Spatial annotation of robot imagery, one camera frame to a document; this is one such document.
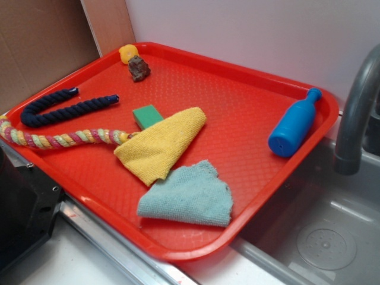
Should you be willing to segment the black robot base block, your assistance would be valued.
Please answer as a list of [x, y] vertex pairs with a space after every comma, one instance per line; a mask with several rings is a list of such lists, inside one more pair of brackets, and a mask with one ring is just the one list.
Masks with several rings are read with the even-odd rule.
[[47, 242], [64, 191], [37, 166], [14, 166], [1, 150], [1, 273]]

